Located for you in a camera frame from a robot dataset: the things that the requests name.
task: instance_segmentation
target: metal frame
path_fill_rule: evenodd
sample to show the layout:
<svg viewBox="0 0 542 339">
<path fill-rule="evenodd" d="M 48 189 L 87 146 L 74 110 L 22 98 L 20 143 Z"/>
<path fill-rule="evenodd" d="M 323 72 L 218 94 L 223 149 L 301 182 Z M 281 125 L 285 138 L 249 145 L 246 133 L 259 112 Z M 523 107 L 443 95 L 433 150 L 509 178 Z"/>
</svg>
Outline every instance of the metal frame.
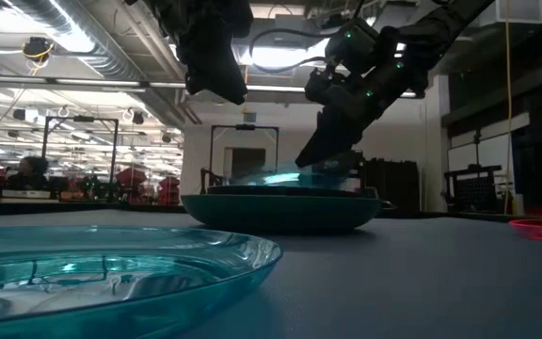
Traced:
<svg viewBox="0 0 542 339">
<path fill-rule="evenodd" d="M 215 129 L 217 128 L 233 128 L 236 131 L 256 131 L 258 129 L 267 129 L 275 131 L 277 137 L 275 139 L 275 171 L 278 171 L 278 161 L 279 161 L 279 127 L 270 127 L 270 126 L 255 126 L 255 125 L 212 125 L 211 126 L 211 149 L 210 149 L 210 159 L 208 162 L 208 170 L 213 170 L 213 149 L 215 146 Z"/>
<path fill-rule="evenodd" d="M 83 116 L 77 116 L 77 117 L 45 117 L 45 129 L 43 132 L 43 149 L 41 150 L 41 157 L 45 158 L 45 155 L 47 154 L 47 138 L 49 137 L 50 130 L 49 130 L 49 122 L 52 120 L 57 120 L 62 123 L 63 121 L 76 121 L 76 122 L 95 122 L 95 121 L 112 121 L 114 123 L 114 140 L 112 142 L 112 165 L 110 166 L 110 182 L 109 182 L 109 188 L 108 188 L 108 202 L 112 202 L 112 196 L 113 196 L 113 185 L 114 184 L 114 167 L 116 166 L 117 162 L 117 143 L 119 138 L 119 120 L 118 119 L 105 119 L 105 118 L 92 118 L 92 117 L 83 117 Z"/>
</svg>

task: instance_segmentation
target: teal bowl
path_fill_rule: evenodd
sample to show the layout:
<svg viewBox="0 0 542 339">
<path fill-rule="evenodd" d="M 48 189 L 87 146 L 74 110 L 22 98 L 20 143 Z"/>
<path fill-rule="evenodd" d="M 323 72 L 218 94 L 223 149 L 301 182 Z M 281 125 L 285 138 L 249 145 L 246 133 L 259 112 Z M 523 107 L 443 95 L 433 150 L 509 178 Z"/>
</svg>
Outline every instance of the teal bowl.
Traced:
<svg viewBox="0 0 542 339">
<path fill-rule="evenodd" d="M 375 217 L 382 201 L 361 197 L 280 195 L 184 195 L 185 210 L 222 230 L 252 232 L 344 232 Z"/>
<path fill-rule="evenodd" d="M 169 338 L 251 293 L 281 255 L 198 229 L 0 228 L 0 339 Z"/>
</svg>

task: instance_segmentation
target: ceiling duct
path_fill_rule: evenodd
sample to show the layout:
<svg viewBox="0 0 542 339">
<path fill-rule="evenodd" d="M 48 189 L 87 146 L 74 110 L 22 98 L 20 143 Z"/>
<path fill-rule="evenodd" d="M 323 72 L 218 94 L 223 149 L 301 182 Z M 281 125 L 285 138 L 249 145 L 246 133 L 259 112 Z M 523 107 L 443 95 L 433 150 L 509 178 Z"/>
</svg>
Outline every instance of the ceiling duct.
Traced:
<svg viewBox="0 0 542 339">
<path fill-rule="evenodd" d="M 96 56 L 82 57 L 81 60 L 105 79 L 145 79 L 144 73 L 78 0 L 4 1 L 23 16 L 41 24 L 47 34 L 65 49 Z M 150 107 L 161 123 L 183 126 L 183 114 L 155 89 L 128 94 Z"/>
</svg>

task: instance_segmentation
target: gray table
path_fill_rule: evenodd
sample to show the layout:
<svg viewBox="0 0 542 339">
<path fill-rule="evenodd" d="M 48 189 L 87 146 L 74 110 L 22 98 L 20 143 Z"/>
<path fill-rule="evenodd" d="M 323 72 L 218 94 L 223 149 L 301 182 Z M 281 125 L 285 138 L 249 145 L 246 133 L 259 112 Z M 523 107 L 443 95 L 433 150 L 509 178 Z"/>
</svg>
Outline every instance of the gray table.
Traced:
<svg viewBox="0 0 542 339">
<path fill-rule="evenodd" d="M 197 226 L 187 215 L 93 211 L 0 226 Z M 197 338 L 542 338 L 542 242 L 506 224 L 377 219 L 347 236 L 268 236 L 283 259 Z"/>
</svg>

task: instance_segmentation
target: fluorescent light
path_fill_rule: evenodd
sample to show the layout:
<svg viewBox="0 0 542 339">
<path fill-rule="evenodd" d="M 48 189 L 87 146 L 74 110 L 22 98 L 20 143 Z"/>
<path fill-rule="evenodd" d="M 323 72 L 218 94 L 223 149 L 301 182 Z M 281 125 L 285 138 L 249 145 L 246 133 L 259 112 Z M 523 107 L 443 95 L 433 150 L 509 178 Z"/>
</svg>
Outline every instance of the fluorescent light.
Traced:
<svg viewBox="0 0 542 339">
<path fill-rule="evenodd" d="M 257 64 L 263 67 L 286 67 L 292 66 L 310 57 L 322 57 L 326 54 L 326 46 L 329 38 L 323 39 L 309 49 L 287 49 L 275 47 L 256 47 L 252 51 L 245 51 L 238 62 L 243 65 Z"/>
<path fill-rule="evenodd" d="M 75 137 L 81 138 L 83 140 L 91 140 L 91 136 L 89 134 L 83 133 L 83 132 L 72 132 L 71 136 L 75 136 Z"/>
<path fill-rule="evenodd" d="M 184 89 L 185 83 L 163 83 L 163 82 L 153 82 L 150 83 L 152 88 L 162 88 L 162 89 Z"/>
<path fill-rule="evenodd" d="M 35 148 L 41 148 L 43 144 L 41 142 L 35 141 L 35 142 L 20 142 L 20 141 L 0 141 L 1 146 L 25 146 L 25 147 L 35 147 Z M 86 150 L 101 150 L 101 151 L 111 151 L 112 146 L 108 145 L 95 145 L 95 144 L 81 144 L 78 142 L 74 143 L 60 143 L 60 142 L 48 142 L 47 143 L 48 148 L 66 148 L 66 147 L 74 147 L 74 148 L 82 148 Z M 174 146 L 133 146 L 135 150 L 138 151 L 162 151 L 162 152 L 174 152 L 174 153 L 180 153 L 181 151 Z M 117 151 L 119 152 L 132 152 L 131 146 L 117 146 Z"/>
<path fill-rule="evenodd" d="M 145 93 L 146 89 L 124 89 L 124 88 L 102 88 L 103 91 L 109 92 L 128 92 L 128 93 Z"/>
<path fill-rule="evenodd" d="M 373 27 L 376 20 L 377 20 L 376 17 L 369 17 L 365 19 L 365 23 L 367 23 L 370 27 Z"/>
<path fill-rule="evenodd" d="M 30 15 L 24 13 L 21 8 L 14 6 L 14 4 L 11 3 L 9 0 L 4 1 L 8 4 L 8 6 L 21 14 L 31 24 L 34 24 L 44 30 L 47 35 L 52 37 L 52 39 L 54 39 L 58 44 L 62 45 L 65 49 L 71 52 L 87 53 L 93 51 L 93 49 L 95 48 L 95 43 L 91 40 L 87 33 L 84 32 L 83 29 L 81 29 L 81 27 L 79 27 L 79 25 L 74 21 L 74 19 L 57 4 L 56 0 L 49 0 L 49 2 L 62 14 L 64 19 L 66 19 L 68 23 L 64 27 L 65 29 L 63 33 L 59 33 L 50 25 L 41 24 L 32 20 Z"/>
<path fill-rule="evenodd" d="M 245 51 L 239 62 L 243 65 L 257 64 L 263 67 L 286 67 L 292 66 L 307 57 L 304 49 L 286 49 L 275 47 L 256 47 L 252 51 Z"/>
<path fill-rule="evenodd" d="M 92 137 L 92 138 L 94 138 L 96 140 L 100 140 L 101 142 L 106 143 L 108 145 L 114 145 L 114 142 L 110 142 L 110 141 L 108 141 L 108 140 L 106 140 L 104 138 L 101 138 L 101 137 Z"/>
<path fill-rule="evenodd" d="M 64 129 L 67 129 L 69 131 L 74 131 L 74 127 L 70 126 L 69 124 L 67 123 L 64 123 L 62 122 L 61 124 L 59 124 L 60 127 L 64 128 Z"/>
<path fill-rule="evenodd" d="M 30 84 L 45 84 L 47 82 L 44 78 L 39 77 L 14 76 L 12 79 L 8 76 L 0 76 L 0 82 L 8 82 L 9 80 L 12 80 L 13 82 L 24 82 Z"/>
<path fill-rule="evenodd" d="M 91 79 L 57 79 L 58 84 L 62 85 L 93 85 L 93 86 L 118 86 L 118 87 L 138 87 L 137 81 L 120 80 L 91 80 Z"/>
<path fill-rule="evenodd" d="M 305 8 L 304 6 L 291 6 L 286 5 L 267 5 L 267 4 L 256 4 L 250 5 L 252 9 L 252 15 L 257 19 L 275 19 L 276 15 L 304 15 Z"/>
<path fill-rule="evenodd" d="M 248 90 L 254 91 L 278 91 L 288 93 L 304 93 L 305 88 L 288 87 L 288 86 L 267 86 L 267 85 L 247 85 Z"/>
</svg>

